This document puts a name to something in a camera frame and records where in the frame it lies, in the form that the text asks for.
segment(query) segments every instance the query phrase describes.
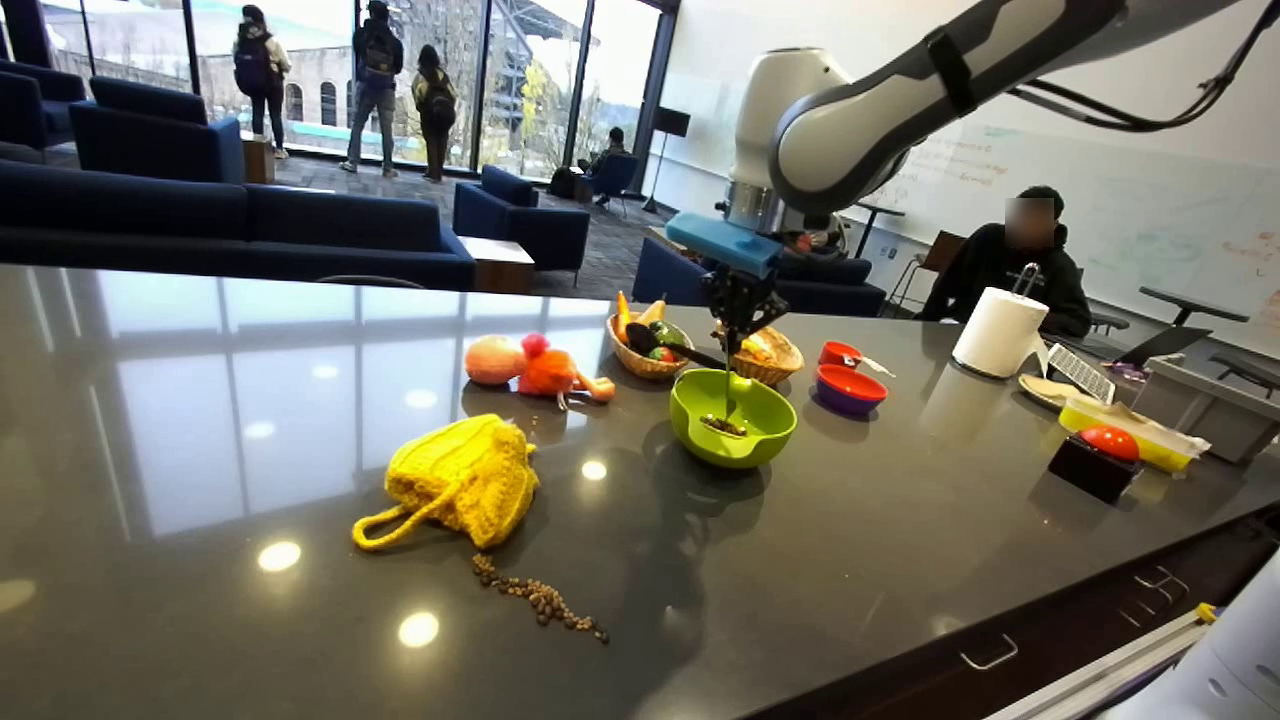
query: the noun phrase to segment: blue sofa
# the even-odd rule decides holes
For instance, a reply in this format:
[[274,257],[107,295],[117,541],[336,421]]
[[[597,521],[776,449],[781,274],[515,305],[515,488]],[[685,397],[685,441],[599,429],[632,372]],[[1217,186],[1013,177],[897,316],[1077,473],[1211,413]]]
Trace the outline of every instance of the blue sofa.
[[430,205],[4,161],[0,258],[477,287]]
[[244,179],[239,119],[202,116],[200,94],[96,77],[92,99],[70,103],[79,169]]
[[477,182],[450,192],[450,232],[515,238],[539,272],[581,272],[591,212],[554,208],[539,192],[500,169],[484,169]]
[[79,77],[0,59],[0,145],[23,145],[41,153],[68,145],[70,99],[85,99]]
[[[776,291],[786,301],[786,306],[819,316],[881,316],[884,291],[875,282],[862,282],[868,272],[868,258],[814,258],[790,250],[781,250],[773,258]],[[663,295],[666,305],[709,305],[710,272],[695,257],[685,257],[670,242],[642,236],[632,295]]]

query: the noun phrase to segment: glass wall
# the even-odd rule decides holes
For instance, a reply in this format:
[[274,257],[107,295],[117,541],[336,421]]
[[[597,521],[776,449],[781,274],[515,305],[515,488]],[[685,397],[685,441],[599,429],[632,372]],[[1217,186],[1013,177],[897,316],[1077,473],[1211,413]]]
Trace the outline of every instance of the glass wall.
[[184,0],[41,0],[41,17],[53,68],[193,88]]
[[[285,141],[306,153],[343,153],[346,125],[322,125],[322,84],[351,79],[351,0],[254,0],[270,41],[291,71],[285,77]],[[234,88],[232,49],[244,0],[193,0],[200,90],[213,116],[247,125],[247,94]],[[346,94],[331,94],[331,111],[346,116]]]
[[390,17],[398,17],[398,41],[404,41],[404,79],[398,79],[398,107],[404,107],[404,130],[413,145],[395,145],[395,161],[423,163],[423,141],[419,141],[419,116],[413,107],[413,77],[417,57],[423,43],[437,49],[442,59],[442,71],[455,90],[455,125],[448,130],[448,161],[442,169],[473,169],[473,130],[477,130],[477,71],[479,71],[479,32],[484,32],[484,0],[398,0],[390,2]]
[[[291,71],[285,79],[285,135],[295,153],[343,157],[351,130],[351,32],[365,0],[254,0]],[[423,163],[413,107],[417,57],[430,43],[450,77],[458,116],[448,169],[484,163],[548,179],[564,163],[581,79],[585,17],[597,2],[576,157],[621,125],[636,135],[657,9],[640,0],[387,0],[404,43],[395,84],[395,161]],[[118,77],[200,94],[207,116],[239,116],[232,43],[244,0],[41,0],[53,63],[79,77]],[[365,157],[380,157],[380,129],[365,129]]]
[[636,146],[657,18],[659,11],[652,2],[597,0],[576,157],[599,153],[606,145],[606,129],[625,129],[628,146]]
[[497,0],[479,163],[550,179],[564,161],[585,0]]

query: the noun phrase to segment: banana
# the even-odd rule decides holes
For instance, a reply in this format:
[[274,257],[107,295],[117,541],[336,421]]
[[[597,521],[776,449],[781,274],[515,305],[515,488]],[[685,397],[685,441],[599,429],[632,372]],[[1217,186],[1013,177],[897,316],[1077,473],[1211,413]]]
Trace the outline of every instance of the banana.
[[652,301],[640,316],[636,316],[636,325],[659,325],[666,316],[666,301]]

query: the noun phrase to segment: green bowl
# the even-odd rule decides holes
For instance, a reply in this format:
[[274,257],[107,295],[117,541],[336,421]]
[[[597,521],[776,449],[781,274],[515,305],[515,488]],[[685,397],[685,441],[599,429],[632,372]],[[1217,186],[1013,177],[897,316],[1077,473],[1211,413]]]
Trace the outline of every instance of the green bowl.
[[794,433],[794,407],[781,393],[724,368],[681,372],[666,421],[695,460],[737,473],[766,463]]

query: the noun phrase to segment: yellow crocheted bag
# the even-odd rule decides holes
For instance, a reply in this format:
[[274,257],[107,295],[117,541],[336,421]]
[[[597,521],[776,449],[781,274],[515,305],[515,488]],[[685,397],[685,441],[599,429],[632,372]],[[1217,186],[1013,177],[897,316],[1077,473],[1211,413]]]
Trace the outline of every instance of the yellow crocheted bag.
[[466,416],[398,442],[384,491],[395,504],[351,525],[357,548],[387,548],[429,521],[466,532],[477,548],[497,548],[519,527],[532,504],[532,442],[493,413]]

